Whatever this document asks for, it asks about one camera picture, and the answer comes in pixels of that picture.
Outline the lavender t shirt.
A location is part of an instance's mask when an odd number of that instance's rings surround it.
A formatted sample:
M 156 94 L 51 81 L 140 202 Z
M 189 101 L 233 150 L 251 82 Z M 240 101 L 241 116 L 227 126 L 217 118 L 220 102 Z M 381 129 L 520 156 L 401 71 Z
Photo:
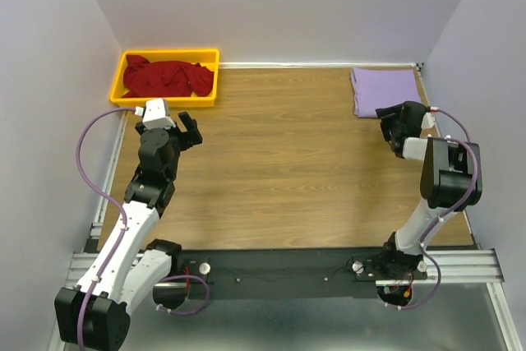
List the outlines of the lavender t shirt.
M 354 90 L 354 114 L 376 118 L 376 110 L 405 101 L 422 103 L 412 69 L 366 69 L 354 67 L 350 80 Z

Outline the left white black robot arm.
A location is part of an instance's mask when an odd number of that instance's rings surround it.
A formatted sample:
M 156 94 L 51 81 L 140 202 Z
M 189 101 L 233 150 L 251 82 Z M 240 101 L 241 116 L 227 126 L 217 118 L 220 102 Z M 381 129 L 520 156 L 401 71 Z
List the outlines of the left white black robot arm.
M 202 142 L 196 120 L 186 112 L 178 115 L 183 128 L 166 110 L 154 114 L 138 108 L 136 113 L 142 117 L 136 125 L 139 164 L 118 206 L 118 220 L 90 268 L 54 300 L 61 340 L 81 350 L 119 350 L 132 313 L 159 282 L 182 281 L 187 289 L 201 284 L 204 299 L 210 299 L 206 281 L 184 267 L 180 245 L 157 240 L 136 258 L 175 193 L 181 152 Z

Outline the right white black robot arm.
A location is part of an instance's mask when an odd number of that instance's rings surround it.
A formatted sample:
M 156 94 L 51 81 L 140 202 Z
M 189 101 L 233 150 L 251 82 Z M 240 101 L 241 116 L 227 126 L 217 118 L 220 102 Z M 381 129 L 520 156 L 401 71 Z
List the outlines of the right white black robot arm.
M 464 132 L 463 140 L 451 136 L 422 137 L 433 127 L 435 115 L 444 114 Z M 421 199 L 408 221 L 393 232 L 373 267 L 393 279 L 415 271 L 427 245 L 456 213 L 476 205 L 482 196 L 480 147 L 467 128 L 452 114 L 438 107 L 405 101 L 376 110 L 381 131 L 391 150 L 401 159 L 422 162 Z

